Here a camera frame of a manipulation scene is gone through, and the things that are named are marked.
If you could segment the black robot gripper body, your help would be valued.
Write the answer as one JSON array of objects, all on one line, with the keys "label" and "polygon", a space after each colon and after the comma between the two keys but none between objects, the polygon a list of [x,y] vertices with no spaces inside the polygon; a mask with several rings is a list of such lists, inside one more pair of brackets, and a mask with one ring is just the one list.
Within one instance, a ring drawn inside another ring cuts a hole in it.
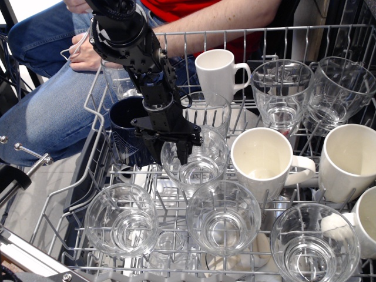
[{"label": "black robot gripper body", "polygon": [[155,93],[143,95],[144,117],[134,117],[131,125],[139,135],[156,137],[165,142],[182,142],[188,146],[200,146],[201,128],[183,116],[185,107],[179,93],[159,96]]}]

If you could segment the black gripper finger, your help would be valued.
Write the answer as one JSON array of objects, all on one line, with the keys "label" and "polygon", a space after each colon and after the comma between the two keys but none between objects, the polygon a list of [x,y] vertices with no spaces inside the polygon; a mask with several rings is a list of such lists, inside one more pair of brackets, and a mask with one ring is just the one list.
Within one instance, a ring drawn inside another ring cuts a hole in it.
[{"label": "black gripper finger", "polygon": [[188,157],[192,153],[193,143],[191,141],[180,140],[176,143],[177,157],[180,160],[181,165],[185,165],[188,162]]},{"label": "black gripper finger", "polygon": [[160,140],[159,138],[156,138],[155,136],[144,136],[143,141],[146,148],[152,155],[154,161],[157,164],[162,164],[160,155],[162,152],[164,141]]}]

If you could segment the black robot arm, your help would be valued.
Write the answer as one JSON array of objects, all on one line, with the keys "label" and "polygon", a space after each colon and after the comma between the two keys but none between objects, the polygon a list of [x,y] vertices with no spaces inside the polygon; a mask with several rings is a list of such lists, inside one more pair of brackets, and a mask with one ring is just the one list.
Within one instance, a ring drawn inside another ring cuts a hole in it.
[{"label": "black robot arm", "polygon": [[135,135],[143,139],[155,161],[162,146],[175,143],[181,164],[188,162],[193,146],[200,146],[201,128],[183,116],[185,96],[176,86],[176,72],[167,52],[135,1],[88,1],[93,18],[90,42],[106,61],[122,65],[143,96],[146,117],[131,121]]}]

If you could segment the person's bare forearm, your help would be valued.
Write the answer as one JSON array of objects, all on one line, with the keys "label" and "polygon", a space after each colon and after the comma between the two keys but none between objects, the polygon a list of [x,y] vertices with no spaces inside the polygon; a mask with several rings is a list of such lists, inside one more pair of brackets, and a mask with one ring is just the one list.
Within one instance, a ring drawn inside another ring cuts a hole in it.
[{"label": "person's bare forearm", "polygon": [[269,25],[280,6],[280,1],[219,1],[184,18],[153,29],[167,54],[183,56],[220,46],[241,36],[234,32],[227,36],[224,30],[264,28]]}]

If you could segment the person's hand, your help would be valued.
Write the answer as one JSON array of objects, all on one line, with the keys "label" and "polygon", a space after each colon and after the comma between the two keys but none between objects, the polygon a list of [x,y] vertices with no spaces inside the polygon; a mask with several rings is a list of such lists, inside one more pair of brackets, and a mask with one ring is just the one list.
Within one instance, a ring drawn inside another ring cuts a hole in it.
[{"label": "person's hand", "polygon": [[87,33],[80,33],[72,38],[69,47],[70,67],[74,71],[97,71],[101,64],[101,57],[89,42]]}]

